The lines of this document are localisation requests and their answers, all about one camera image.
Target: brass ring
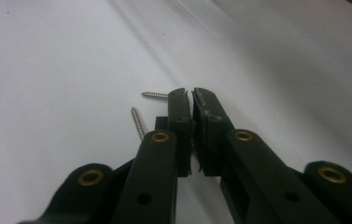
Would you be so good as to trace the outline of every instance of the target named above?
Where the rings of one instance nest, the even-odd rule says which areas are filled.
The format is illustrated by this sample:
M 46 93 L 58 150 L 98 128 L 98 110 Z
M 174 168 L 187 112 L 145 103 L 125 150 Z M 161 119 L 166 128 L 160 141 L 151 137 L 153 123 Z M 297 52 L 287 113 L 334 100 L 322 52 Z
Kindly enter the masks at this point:
M 154 133 L 152 135 L 152 140 L 154 142 L 165 142 L 169 139 L 170 139 L 170 136 L 167 133 Z
M 101 170 L 97 169 L 90 169 L 88 171 L 83 172 L 79 178 L 77 179 L 77 182 L 81 186 L 93 186 L 99 183 L 104 177 L 104 174 Z
M 344 174 L 330 166 L 322 166 L 318 168 L 317 171 L 321 177 L 332 183 L 344 184 L 347 181 L 347 178 Z
M 248 142 L 253 139 L 251 133 L 248 133 L 248 132 L 237 132 L 234 134 L 234 137 L 237 140 L 244 141 L 244 142 Z

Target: silver screw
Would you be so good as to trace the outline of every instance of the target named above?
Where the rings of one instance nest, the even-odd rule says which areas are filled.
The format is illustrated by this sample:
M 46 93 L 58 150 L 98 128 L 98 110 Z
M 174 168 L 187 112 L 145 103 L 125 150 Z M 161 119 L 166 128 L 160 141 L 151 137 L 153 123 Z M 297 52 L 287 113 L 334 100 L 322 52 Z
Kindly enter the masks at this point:
M 144 139 L 144 135 L 146 135 L 146 132 L 144 131 L 143 123 L 140 119 L 140 116 L 138 115 L 138 111 L 132 107 L 132 116 L 135 124 L 135 128 L 137 128 L 138 135 L 140 135 L 141 140 Z
M 144 91 L 141 93 L 144 97 L 147 98 L 155 98 L 155 99 L 161 99 L 161 100 L 167 100 L 167 94 L 166 93 L 158 93 L 158 92 L 153 92 L 153 91 Z

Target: white surface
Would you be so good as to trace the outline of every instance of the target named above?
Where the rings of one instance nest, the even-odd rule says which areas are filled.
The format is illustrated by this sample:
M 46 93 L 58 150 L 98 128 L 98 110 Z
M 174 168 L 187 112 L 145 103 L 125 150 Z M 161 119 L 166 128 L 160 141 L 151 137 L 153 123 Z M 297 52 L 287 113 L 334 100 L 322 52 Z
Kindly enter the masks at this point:
M 346 1 L 0 1 L 0 223 L 37 218 L 73 170 L 117 168 L 166 104 L 215 92 L 233 124 L 289 166 L 352 171 L 352 6 Z M 179 179 L 176 223 L 232 223 L 217 181 Z

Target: round hole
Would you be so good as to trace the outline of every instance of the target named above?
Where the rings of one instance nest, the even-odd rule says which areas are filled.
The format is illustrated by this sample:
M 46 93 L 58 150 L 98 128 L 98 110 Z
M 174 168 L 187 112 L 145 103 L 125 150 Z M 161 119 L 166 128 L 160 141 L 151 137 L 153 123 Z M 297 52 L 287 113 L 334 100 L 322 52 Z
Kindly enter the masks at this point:
M 93 186 L 98 184 L 104 177 L 104 174 L 100 170 L 90 169 L 88 171 L 83 172 L 77 182 L 81 186 Z
M 344 174 L 330 166 L 320 167 L 317 171 L 321 177 L 335 184 L 344 184 L 347 180 Z
M 167 133 L 155 133 L 152 135 L 152 140 L 154 142 L 165 142 L 169 140 L 170 136 Z
M 284 192 L 284 197 L 287 200 L 289 200 L 290 202 L 294 202 L 294 203 L 296 203 L 296 202 L 301 200 L 300 196 L 297 193 L 295 193 L 294 191 L 291 191 L 291 190 L 286 190 Z
M 251 133 L 247 133 L 247 132 L 237 132 L 234 137 L 237 139 L 237 140 L 240 140 L 240 141 L 244 141 L 244 142 L 248 142 L 248 141 L 251 141 L 252 140 L 252 135 Z
M 149 193 L 141 193 L 137 196 L 137 202 L 140 204 L 149 204 L 152 201 L 152 195 Z

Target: screw thread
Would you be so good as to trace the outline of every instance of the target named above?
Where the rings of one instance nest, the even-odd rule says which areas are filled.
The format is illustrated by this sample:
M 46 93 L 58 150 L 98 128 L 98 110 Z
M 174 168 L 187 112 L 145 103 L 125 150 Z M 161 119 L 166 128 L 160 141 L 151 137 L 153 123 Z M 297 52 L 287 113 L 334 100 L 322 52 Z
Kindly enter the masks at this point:
M 144 135 L 146 135 L 146 132 L 144 131 L 143 123 L 140 119 L 140 116 L 138 115 L 138 111 L 132 107 L 132 116 L 135 124 L 135 128 L 138 131 L 138 135 L 140 136 L 141 140 L 144 139 Z
M 145 91 L 145 92 L 141 93 L 141 95 L 143 95 L 144 97 L 147 97 L 147 98 L 156 98 L 156 99 L 161 99 L 161 100 L 167 100 L 166 93 Z

